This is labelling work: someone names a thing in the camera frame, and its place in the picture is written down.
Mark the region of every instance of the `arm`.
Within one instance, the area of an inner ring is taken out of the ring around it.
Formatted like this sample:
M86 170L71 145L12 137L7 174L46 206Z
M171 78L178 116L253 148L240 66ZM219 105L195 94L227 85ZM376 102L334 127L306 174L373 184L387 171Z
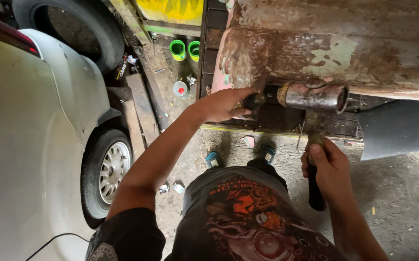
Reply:
M121 182L107 220L138 207L155 211L155 194L166 181L189 140L206 121L223 121L251 111L234 106L253 90L226 89L208 95L187 107L137 159Z
M308 154L317 165L316 181L330 207L335 246L350 260L388 260L372 235L353 195L348 157L329 139L325 151L307 145L301 157L303 176L308 177Z

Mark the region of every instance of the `rusty hammer head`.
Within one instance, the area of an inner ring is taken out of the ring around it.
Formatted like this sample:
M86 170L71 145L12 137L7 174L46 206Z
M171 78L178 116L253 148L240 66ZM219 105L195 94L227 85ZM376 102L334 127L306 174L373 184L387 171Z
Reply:
M284 107L293 107L316 112L345 110L348 87L341 85L312 85L297 82L285 83L277 92L277 100Z

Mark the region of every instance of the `red tail light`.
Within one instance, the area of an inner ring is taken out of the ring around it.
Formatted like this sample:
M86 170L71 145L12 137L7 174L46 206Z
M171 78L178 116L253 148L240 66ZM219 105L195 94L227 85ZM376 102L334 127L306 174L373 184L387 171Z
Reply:
M0 41L25 50L40 58L39 51L34 42L15 28L0 21Z

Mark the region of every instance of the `hand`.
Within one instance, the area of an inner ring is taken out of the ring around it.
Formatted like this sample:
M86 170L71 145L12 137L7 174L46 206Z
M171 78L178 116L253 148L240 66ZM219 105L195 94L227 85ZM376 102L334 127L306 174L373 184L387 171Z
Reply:
M198 113L205 115L205 121L225 121L235 116L251 114L248 109L234 107L252 93L256 93L252 88L224 89L198 100L193 106Z
M329 205L354 204L348 157L329 139L324 139L324 149L318 144L306 145L301 156L303 176L308 177L308 157L311 155L318 172L316 182Z

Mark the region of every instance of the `workshop floor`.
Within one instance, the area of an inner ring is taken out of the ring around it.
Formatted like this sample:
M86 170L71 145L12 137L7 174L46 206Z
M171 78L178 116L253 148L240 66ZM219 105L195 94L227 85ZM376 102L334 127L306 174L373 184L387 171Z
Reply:
M169 114L166 121L159 118L162 128L166 128L195 101L195 86L190 95L180 99L172 93L172 84L185 74L193 72L196 65L187 58L184 62L172 59L168 44L172 38L159 36L154 48L145 50L147 62L155 73L156 82L163 97L163 112ZM255 138L255 148L249 149L240 139L245 135ZM273 166L286 181L290 197L299 213L329 240L332 228L329 213L317 212L308 205L307 180L302 177L300 160L306 140L302 139L296 150L297 138L259 133L224 132L199 130L190 140L176 166L168 178L170 185L181 181L185 186L206 169L204 157L216 149L227 166L244 165L254 158L260 145L276 144ZM404 156L360 162L362 145L341 146L350 159L352 183L359 207L370 229L392 260L419 260L419 152ZM174 189L157 195L158 226L166 236L163 257L172 251L175 229L181 220L183 194Z

